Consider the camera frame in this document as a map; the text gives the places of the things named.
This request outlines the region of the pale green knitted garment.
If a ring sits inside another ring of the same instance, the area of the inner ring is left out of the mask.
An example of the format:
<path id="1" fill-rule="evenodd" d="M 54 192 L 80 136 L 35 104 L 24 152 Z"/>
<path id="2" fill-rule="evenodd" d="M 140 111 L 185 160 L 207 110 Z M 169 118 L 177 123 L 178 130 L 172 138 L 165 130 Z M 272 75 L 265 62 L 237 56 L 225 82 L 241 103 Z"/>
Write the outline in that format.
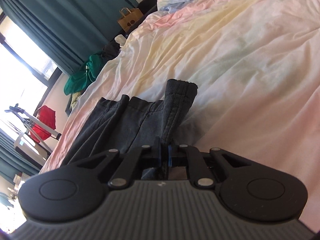
<path id="1" fill-rule="evenodd" d="M 79 101 L 80 97 L 82 96 L 83 91 L 73 93 L 71 96 L 71 104 L 70 104 L 70 110 L 72 111 L 74 107 L 76 106 L 77 102 Z"/>

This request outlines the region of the black garment on chair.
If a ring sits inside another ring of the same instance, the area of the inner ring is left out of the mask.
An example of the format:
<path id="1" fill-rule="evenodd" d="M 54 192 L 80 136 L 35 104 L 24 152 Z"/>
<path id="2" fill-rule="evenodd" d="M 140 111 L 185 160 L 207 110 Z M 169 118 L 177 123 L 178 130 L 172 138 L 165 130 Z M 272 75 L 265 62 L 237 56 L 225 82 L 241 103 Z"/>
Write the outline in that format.
<path id="1" fill-rule="evenodd" d="M 120 44 L 117 43 L 115 40 L 109 42 L 102 49 L 102 57 L 106 61 L 115 59 L 119 55 L 119 53 L 120 53 Z"/>

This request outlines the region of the white garment on chair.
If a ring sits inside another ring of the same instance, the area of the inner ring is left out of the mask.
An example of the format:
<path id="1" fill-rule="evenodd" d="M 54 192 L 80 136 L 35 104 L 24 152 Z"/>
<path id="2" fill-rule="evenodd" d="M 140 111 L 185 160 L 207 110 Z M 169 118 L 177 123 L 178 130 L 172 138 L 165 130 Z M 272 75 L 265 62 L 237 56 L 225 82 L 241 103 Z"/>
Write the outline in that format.
<path id="1" fill-rule="evenodd" d="M 125 46 L 125 43 L 127 41 L 126 37 L 123 36 L 122 34 L 117 35 L 114 40 L 119 44 L 120 48 L 123 48 Z"/>

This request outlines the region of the pastel pink bed duvet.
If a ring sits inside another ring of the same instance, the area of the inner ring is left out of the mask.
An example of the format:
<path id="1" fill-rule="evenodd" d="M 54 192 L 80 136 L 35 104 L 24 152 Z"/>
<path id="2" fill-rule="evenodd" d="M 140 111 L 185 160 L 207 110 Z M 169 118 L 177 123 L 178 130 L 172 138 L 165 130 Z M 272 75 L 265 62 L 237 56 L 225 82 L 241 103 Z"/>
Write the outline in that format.
<path id="1" fill-rule="evenodd" d="M 319 0 L 193 0 L 149 15 L 84 92 L 42 168 L 58 168 L 100 98 L 164 98 L 197 84 L 177 141 L 220 147 L 299 178 L 319 230 Z"/>

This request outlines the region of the brown paper bag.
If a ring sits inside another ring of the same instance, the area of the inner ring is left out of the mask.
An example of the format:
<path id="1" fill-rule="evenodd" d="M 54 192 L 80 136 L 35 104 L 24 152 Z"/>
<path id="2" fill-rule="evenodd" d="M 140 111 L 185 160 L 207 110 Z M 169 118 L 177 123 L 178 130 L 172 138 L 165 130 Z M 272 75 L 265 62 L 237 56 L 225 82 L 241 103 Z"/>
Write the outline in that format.
<path id="1" fill-rule="evenodd" d="M 123 31 L 127 32 L 138 20 L 143 17 L 143 13 L 138 8 L 123 7 L 120 9 L 121 17 L 117 20 Z"/>

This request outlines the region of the teal curtain middle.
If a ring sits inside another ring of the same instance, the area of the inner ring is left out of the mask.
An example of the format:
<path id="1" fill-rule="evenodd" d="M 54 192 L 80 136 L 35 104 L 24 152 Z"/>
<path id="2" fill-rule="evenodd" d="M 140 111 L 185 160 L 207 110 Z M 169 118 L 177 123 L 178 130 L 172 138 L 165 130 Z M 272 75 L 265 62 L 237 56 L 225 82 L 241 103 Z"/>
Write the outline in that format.
<path id="1" fill-rule="evenodd" d="M 1 130 L 0 138 L 1 176 L 14 184 L 16 174 L 25 173 L 29 176 L 38 174 L 40 169 L 23 158 L 15 149 L 14 141 Z"/>

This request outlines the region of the teal curtain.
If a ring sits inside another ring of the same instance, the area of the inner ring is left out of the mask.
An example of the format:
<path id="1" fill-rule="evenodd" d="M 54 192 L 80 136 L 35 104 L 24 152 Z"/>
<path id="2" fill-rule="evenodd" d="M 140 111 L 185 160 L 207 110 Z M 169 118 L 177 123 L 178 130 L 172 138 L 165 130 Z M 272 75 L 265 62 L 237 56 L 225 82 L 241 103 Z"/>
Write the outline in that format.
<path id="1" fill-rule="evenodd" d="M 15 149 L 14 141 L 1 130 L 0 138 L 1 176 L 14 184 L 16 174 L 25 173 L 29 176 L 38 174 L 40 169 L 23 158 Z"/>
<path id="2" fill-rule="evenodd" d="M 136 0 L 1 0 L 4 13 L 68 75 L 120 31 L 120 9 Z"/>

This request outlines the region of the teal curtain right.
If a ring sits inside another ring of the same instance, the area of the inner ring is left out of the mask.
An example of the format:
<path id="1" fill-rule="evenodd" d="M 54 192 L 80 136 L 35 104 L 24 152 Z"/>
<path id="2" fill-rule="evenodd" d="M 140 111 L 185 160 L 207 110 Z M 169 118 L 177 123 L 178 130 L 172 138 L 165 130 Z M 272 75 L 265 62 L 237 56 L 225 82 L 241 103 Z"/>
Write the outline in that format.
<path id="1" fill-rule="evenodd" d="M 120 9 L 136 0 L 1 0 L 4 13 L 68 75 L 120 31 Z"/>

